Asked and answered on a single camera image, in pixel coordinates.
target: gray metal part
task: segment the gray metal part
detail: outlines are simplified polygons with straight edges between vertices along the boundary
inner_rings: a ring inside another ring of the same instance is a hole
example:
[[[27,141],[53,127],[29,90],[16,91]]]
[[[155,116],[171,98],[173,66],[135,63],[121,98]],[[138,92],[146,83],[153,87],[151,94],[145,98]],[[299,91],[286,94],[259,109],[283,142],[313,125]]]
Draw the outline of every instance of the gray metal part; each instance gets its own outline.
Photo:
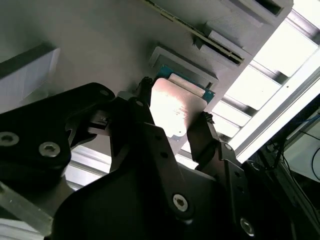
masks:
[[[257,27],[219,0],[155,2],[198,29],[205,23],[220,29],[253,56],[276,29]],[[98,82],[115,94],[131,91],[154,74],[148,60],[160,43],[217,76],[219,84],[211,89],[216,95],[208,106],[213,108],[245,67],[234,71],[208,59],[189,32],[138,0],[17,0],[0,7],[0,61],[48,41],[61,48],[54,83],[64,90]],[[110,155],[108,143],[98,139],[86,146]]]

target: black cable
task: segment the black cable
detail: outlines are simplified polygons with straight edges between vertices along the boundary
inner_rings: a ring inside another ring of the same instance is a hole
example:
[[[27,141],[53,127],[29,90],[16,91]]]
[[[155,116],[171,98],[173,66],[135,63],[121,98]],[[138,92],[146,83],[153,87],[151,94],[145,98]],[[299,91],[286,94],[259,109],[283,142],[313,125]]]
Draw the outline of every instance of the black cable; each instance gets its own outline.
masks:
[[[309,134],[309,133],[307,133],[307,132],[305,132],[305,131],[299,130],[299,132],[300,132],[300,133],[303,133],[303,134],[306,134],[306,135],[308,135],[308,136],[310,136],[310,137],[312,137],[312,138],[317,139],[317,140],[320,141],[320,138],[317,138],[316,136],[313,136],[313,135],[311,135],[311,134]]]
[[[283,161],[285,162],[285,165],[286,165],[286,167],[287,167],[288,170],[289,170],[289,174],[290,174],[290,176],[291,176],[291,178],[292,178],[293,183],[295,184],[295,186],[299,189],[299,191],[302,193],[302,195],[305,197],[305,199],[306,199],[306,200],[308,201],[308,203],[310,204],[310,206],[311,206],[311,208],[312,208],[312,211],[313,211],[313,213],[314,213],[315,219],[316,219],[317,223],[320,225],[320,220],[319,220],[318,215],[317,215],[317,210],[315,209],[315,206],[312,204],[312,202],[310,201],[310,199],[308,198],[308,196],[307,196],[307,195],[305,194],[305,192],[301,189],[301,187],[299,186],[299,184],[298,184],[297,181],[295,180],[294,176],[292,175],[292,171],[291,171],[291,169],[290,169],[289,163],[288,163],[288,161],[287,161],[287,159],[286,159],[285,154],[284,154],[283,151],[282,151],[282,159],[283,159]]]
[[[281,157],[281,153],[284,151],[285,149],[285,143],[286,143],[286,139],[284,139],[282,141],[282,143],[280,144],[280,147],[278,149],[278,152],[276,154],[275,160],[274,160],[274,164],[272,166],[273,169],[276,169],[279,162],[280,162],[280,157]]]
[[[317,155],[317,153],[319,152],[320,150],[320,147],[315,151],[315,153],[313,154],[312,156],[312,160],[311,160],[311,169],[312,169],[312,172],[314,174],[314,176],[316,177],[316,179],[318,179],[320,181],[320,178],[317,176],[316,172],[315,172],[315,169],[314,169],[314,161],[315,161],[315,157]]]

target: slot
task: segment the slot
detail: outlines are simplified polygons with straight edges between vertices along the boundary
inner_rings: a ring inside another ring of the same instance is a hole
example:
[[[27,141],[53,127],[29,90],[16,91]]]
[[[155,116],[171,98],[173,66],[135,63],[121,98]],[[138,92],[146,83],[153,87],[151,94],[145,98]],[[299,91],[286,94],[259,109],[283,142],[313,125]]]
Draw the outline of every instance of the slot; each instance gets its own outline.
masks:
[[[272,0],[255,0],[255,1],[275,16],[277,16],[282,10],[282,7],[274,3]]]
[[[242,61],[239,61],[239,60],[236,60],[234,59],[233,57],[231,57],[230,55],[224,53],[223,51],[221,51],[219,48],[213,46],[213,45],[209,45],[209,44],[206,44],[206,42],[204,41],[201,41],[201,43],[205,46],[207,46],[208,48],[210,48],[211,50],[215,51],[216,53],[220,54],[221,56],[225,57],[226,59],[228,59],[229,61],[233,62],[234,64],[236,65],[240,65],[242,62],[243,62],[243,59],[238,55],[236,54],[235,52],[232,52],[230,51],[229,49],[223,47],[222,45],[220,45],[219,43],[216,42],[216,44],[218,44],[220,47],[224,48],[225,50],[227,50],[228,52],[232,53],[234,56],[236,56],[237,58],[241,59]]]

